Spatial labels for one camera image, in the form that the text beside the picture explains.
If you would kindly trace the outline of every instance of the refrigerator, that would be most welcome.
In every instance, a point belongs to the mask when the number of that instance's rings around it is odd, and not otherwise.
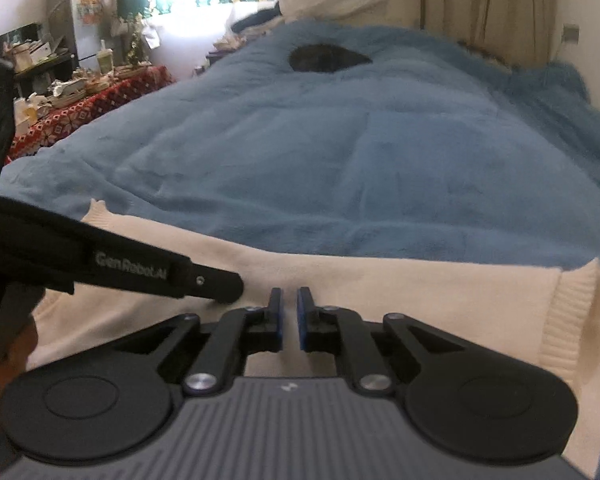
[[[49,33],[83,68],[98,70],[100,40],[113,49],[114,63],[122,64],[122,42],[110,34],[114,10],[115,0],[46,0]]]

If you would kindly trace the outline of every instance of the small christmas tree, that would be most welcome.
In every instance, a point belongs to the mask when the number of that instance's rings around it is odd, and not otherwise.
[[[133,32],[131,33],[129,50],[126,53],[126,62],[137,66],[148,59],[144,51],[144,43],[142,42],[142,16],[138,14],[130,25],[133,27]]]

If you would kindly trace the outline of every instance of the white box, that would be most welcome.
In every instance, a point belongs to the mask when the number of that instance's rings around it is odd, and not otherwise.
[[[33,64],[37,65],[40,61],[51,55],[51,47],[48,43],[43,43],[36,50],[31,50],[29,55]]]

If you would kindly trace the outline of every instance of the white sweater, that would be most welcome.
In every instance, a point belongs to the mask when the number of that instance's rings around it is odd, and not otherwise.
[[[156,222],[119,216],[92,202],[94,226],[189,256],[242,276],[244,295],[231,306],[211,300],[172,300],[77,285],[75,295],[48,291],[34,311],[40,343],[36,367],[92,348],[159,321],[195,312],[203,322],[228,308],[265,305],[273,287],[285,298],[284,350],[257,354],[252,376],[332,374],[331,360],[298,346],[296,290],[311,287],[317,304],[357,310],[380,321],[403,312],[420,321],[557,374],[579,405],[564,456],[593,477],[600,459],[600,264],[560,269],[486,266],[387,258],[269,253]]]

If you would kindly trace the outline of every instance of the bedsheet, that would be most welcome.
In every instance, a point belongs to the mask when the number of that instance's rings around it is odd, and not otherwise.
[[[310,43],[373,63],[293,72]],[[509,74],[417,31],[300,21],[14,161],[0,194],[269,251],[574,269],[600,257],[600,113],[566,65]]]

